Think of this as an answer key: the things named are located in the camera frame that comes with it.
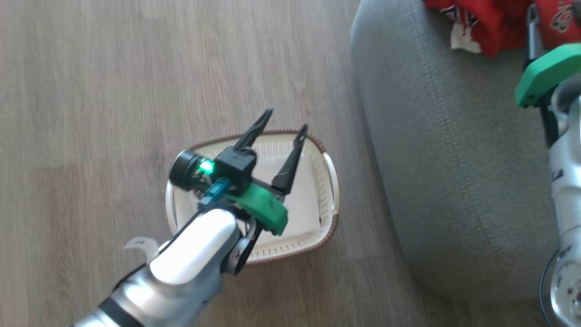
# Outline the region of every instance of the wooden floor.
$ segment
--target wooden floor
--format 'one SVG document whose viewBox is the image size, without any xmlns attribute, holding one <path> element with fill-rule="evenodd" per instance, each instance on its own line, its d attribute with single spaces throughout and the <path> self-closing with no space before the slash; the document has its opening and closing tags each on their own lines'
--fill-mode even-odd
<svg viewBox="0 0 581 327">
<path fill-rule="evenodd" d="M 410 276 L 350 63 L 355 0 L 0 0 L 0 325 L 65 326 L 167 239 L 164 185 L 194 142 L 310 124 L 335 160 L 322 250 L 248 267 L 197 326 L 543 326 L 534 300 L 468 304 Z"/>
</svg>

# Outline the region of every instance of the basket rim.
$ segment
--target basket rim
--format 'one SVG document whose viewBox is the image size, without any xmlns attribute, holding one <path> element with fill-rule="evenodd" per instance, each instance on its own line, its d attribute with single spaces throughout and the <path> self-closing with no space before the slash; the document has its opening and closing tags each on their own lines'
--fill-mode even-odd
<svg viewBox="0 0 581 327">
<path fill-rule="evenodd" d="M 298 129 L 270 129 L 270 130 L 263 131 L 261 136 L 276 135 L 276 134 L 296 134 L 298 132 L 299 132 Z M 193 150 L 196 150 L 198 148 L 205 147 L 207 145 L 211 145 L 211 144 L 219 143 L 219 142 L 224 142 L 224 141 L 231 141 L 231 140 L 234 140 L 236 138 L 240 138 L 242 136 L 243 136 L 243 134 L 231 134 L 231 135 L 225 136 L 225 137 L 213 138 L 213 139 L 208 140 L 208 141 L 196 143 L 196 144 L 190 146 L 189 149 L 193 151 Z M 327 153 L 327 149 L 325 149 L 325 146 L 323 145 L 321 140 L 319 140 L 318 137 L 316 137 L 315 135 L 313 135 L 310 132 L 307 132 L 306 138 L 309 139 L 311 142 L 313 142 L 313 144 L 315 144 L 315 146 L 319 149 L 321 154 Z M 329 243 L 331 238 L 333 238 L 333 235 L 335 234 L 335 232 L 337 230 L 338 223 L 339 223 L 339 214 L 338 213 L 333 214 L 333 218 L 331 221 L 331 227 L 329 228 L 329 231 L 327 232 L 325 237 L 321 241 L 319 241 L 316 244 L 313 244 L 310 247 L 298 250 L 296 252 L 282 254 L 282 255 L 277 256 L 277 257 L 248 261 L 247 264 L 248 265 L 266 264 L 266 263 L 273 262 L 273 261 L 297 257 L 298 255 L 303 255 L 303 254 L 318 250 L 319 248 L 321 248 L 321 247 L 325 246 L 327 243 Z"/>
</svg>

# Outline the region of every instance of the gray upholstery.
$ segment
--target gray upholstery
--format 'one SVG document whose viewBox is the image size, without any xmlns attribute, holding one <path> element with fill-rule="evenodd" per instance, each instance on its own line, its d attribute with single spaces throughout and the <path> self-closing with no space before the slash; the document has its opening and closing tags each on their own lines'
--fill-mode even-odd
<svg viewBox="0 0 581 327">
<path fill-rule="evenodd" d="M 403 252 L 456 298 L 535 294 L 557 245 L 539 113 L 515 106 L 522 51 L 449 50 L 420 0 L 361 0 L 351 46 Z"/>
</svg>

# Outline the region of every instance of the green plastic bracket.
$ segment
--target green plastic bracket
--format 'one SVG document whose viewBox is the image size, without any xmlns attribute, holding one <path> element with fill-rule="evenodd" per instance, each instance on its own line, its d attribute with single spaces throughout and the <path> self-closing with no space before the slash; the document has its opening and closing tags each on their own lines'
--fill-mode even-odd
<svg viewBox="0 0 581 327">
<path fill-rule="evenodd" d="M 254 216 L 266 229 L 275 235 L 282 235 L 288 223 L 288 210 L 267 189 L 251 183 L 239 197 L 226 195 L 236 201 L 242 209 Z"/>
<path fill-rule="evenodd" d="M 581 43 L 564 44 L 533 61 L 518 83 L 518 106 L 537 106 L 538 100 L 562 81 L 581 72 Z"/>
</svg>

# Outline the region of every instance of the black band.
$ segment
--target black band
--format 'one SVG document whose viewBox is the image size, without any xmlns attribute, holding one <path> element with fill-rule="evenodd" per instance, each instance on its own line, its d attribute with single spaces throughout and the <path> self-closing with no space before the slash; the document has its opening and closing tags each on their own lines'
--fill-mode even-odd
<svg viewBox="0 0 581 327">
<path fill-rule="evenodd" d="M 144 327 L 137 319 L 123 310 L 112 298 L 106 298 L 99 309 L 121 327 Z"/>
</svg>

